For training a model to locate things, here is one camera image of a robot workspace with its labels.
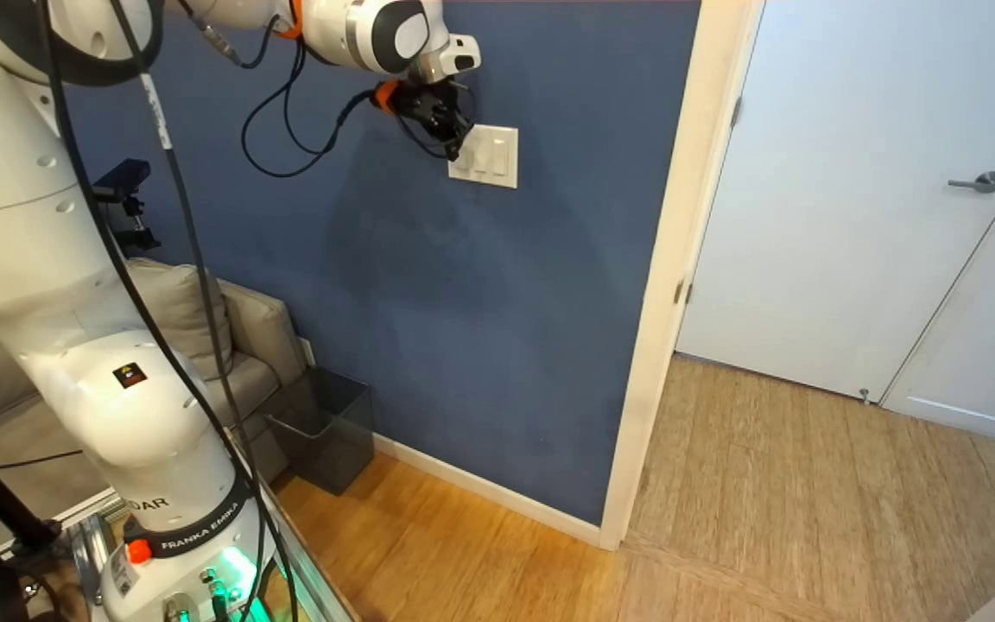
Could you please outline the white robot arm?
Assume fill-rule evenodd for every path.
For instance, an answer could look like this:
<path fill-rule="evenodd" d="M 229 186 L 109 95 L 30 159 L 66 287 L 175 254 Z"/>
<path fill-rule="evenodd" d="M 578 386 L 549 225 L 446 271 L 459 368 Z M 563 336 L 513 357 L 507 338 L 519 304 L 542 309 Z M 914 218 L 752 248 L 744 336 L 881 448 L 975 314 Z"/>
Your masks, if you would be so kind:
<path fill-rule="evenodd" d="M 115 619 L 157 619 L 175 594 L 252 611 L 286 561 L 259 481 L 99 235 L 61 105 L 70 83 L 140 83 L 169 11 L 413 88 L 479 65 L 442 0 L 0 0 L 0 344 L 130 510 L 129 571 L 104 581 Z"/>

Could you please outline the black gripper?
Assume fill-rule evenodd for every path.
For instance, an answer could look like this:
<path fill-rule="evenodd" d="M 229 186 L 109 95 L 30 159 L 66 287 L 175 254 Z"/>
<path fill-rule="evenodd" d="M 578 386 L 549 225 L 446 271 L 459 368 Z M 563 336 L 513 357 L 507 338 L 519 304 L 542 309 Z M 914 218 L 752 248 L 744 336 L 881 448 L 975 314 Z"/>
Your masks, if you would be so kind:
<path fill-rule="evenodd" d="M 459 83 L 396 83 L 385 98 L 402 131 L 435 159 L 454 159 L 472 122 L 459 106 Z"/>

